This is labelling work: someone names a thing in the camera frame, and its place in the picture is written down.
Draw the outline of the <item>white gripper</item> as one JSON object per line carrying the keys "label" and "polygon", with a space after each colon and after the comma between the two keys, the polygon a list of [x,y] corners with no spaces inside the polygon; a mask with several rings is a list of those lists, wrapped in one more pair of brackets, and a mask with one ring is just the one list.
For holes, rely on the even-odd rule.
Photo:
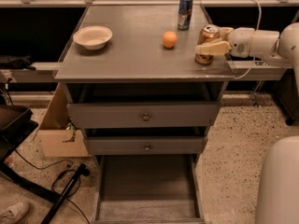
{"label": "white gripper", "polygon": [[234,57],[249,57],[249,44],[255,30],[253,28],[221,27],[220,38],[227,41],[204,43],[195,47],[195,53],[199,55],[224,55],[230,51]]}

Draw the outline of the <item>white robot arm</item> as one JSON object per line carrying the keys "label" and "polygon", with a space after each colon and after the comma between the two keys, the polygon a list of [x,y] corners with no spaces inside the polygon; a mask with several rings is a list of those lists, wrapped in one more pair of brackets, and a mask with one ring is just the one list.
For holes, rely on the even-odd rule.
{"label": "white robot arm", "polygon": [[298,127],[267,93],[228,93],[197,164],[210,224],[285,224],[298,210]]}

